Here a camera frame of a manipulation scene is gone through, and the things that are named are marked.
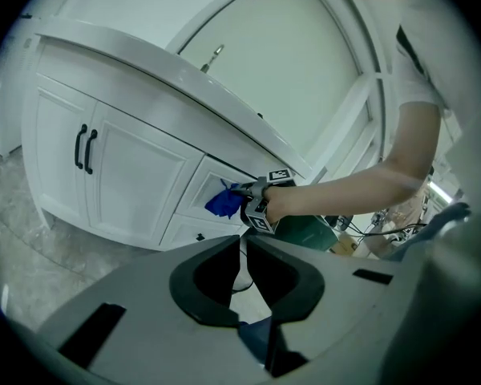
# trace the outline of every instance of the person's arm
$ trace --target person's arm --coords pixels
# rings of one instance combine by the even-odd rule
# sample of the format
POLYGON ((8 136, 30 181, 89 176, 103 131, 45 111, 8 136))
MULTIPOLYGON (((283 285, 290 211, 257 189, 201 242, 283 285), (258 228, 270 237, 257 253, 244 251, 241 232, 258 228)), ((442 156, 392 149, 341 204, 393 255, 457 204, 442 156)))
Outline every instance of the person's arm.
POLYGON ((436 105, 403 104, 394 145, 383 162, 323 184, 268 188, 268 221, 294 215, 373 213, 406 201, 427 177, 435 158, 440 123, 436 105))

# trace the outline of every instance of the tiled floor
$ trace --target tiled floor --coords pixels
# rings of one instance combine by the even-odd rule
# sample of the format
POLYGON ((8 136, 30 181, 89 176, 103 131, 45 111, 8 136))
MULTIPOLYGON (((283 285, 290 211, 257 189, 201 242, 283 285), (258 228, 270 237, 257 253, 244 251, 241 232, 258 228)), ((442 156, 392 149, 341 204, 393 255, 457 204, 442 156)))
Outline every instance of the tiled floor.
MULTIPOLYGON (((119 244, 55 220, 39 220, 26 181, 22 150, 0 158, 0 299, 9 290, 7 316, 32 330, 64 302, 117 267, 153 251, 119 244)), ((248 286, 244 265, 234 288, 248 286)), ((258 321, 270 310, 258 289, 232 296, 231 308, 242 321, 258 321)))

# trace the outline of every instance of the black rectangular slot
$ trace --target black rectangular slot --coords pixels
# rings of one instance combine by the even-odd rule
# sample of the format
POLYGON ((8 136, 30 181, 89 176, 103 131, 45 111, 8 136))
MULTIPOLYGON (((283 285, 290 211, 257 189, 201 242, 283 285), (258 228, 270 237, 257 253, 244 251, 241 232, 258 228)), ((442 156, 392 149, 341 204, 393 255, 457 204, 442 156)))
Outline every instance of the black rectangular slot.
POLYGON ((392 281, 392 275, 382 274, 376 271, 369 271, 368 269, 357 269, 353 272, 353 275, 368 281, 385 284, 386 286, 390 284, 390 281, 392 281))
POLYGON ((87 368, 125 311, 119 305, 100 305, 59 348, 60 354, 79 367, 87 368))

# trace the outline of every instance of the drawer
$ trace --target drawer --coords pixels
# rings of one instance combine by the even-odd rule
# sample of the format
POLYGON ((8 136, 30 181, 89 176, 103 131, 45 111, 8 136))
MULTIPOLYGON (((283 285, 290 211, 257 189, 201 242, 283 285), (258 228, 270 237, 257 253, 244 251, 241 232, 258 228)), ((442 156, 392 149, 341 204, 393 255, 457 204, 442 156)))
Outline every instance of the drawer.
POLYGON ((230 168, 213 158, 206 156, 198 166, 187 189, 182 196, 176 212, 202 220, 221 222, 224 224, 242 225, 241 215, 235 214, 231 220, 228 217, 217 217, 205 209, 205 204, 224 190, 221 179, 229 186, 233 183, 248 183, 255 178, 230 168))
POLYGON ((202 241, 200 235, 204 239, 233 235, 239 228, 239 225, 221 224, 220 222, 173 214, 159 249, 166 251, 168 249, 194 244, 195 242, 202 241))

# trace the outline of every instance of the black cabinet handle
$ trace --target black cabinet handle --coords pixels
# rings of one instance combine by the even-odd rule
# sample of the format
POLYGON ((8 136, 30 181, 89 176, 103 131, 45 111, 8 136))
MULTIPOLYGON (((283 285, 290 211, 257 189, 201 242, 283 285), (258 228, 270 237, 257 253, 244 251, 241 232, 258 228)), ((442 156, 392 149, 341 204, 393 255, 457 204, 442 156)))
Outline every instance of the black cabinet handle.
POLYGON ((79 154, 80 154, 80 136, 87 132, 87 125, 82 124, 82 128, 80 128, 79 134, 77 134, 77 139, 75 140, 75 165, 82 169, 82 163, 79 162, 79 154))
POLYGON ((86 166, 86 172, 87 174, 92 174, 93 170, 91 167, 89 167, 89 155, 91 154, 91 141, 94 140, 98 136, 98 132, 96 130, 91 131, 91 135, 87 139, 86 143, 86 155, 85 155, 85 161, 84 164, 86 166))

